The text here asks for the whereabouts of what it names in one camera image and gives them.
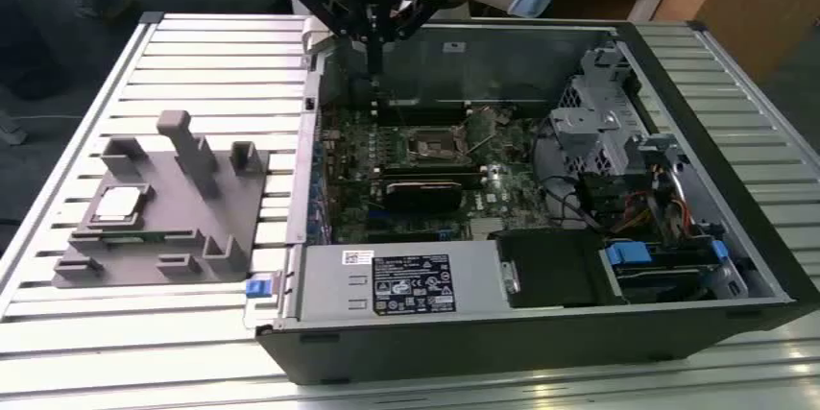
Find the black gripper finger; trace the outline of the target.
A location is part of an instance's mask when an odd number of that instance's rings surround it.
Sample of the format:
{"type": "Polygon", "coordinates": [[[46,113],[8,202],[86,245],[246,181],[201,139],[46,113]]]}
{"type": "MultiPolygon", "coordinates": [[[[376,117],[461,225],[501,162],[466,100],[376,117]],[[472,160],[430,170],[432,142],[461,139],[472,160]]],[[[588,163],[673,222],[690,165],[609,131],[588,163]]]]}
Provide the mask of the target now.
{"type": "Polygon", "coordinates": [[[369,6],[348,7],[342,0],[298,0],[312,15],[341,38],[357,41],[364,47],[366,72],[376,76],[374,22],[369,6]]]}
{"type": "Polygon", "coordinates": [[[433,14],[442,0],[414,0],[397,11],[386,4],[376,8],[376,75],[382,73],[382,55],[386,44],[409,39],[433,14]]]}

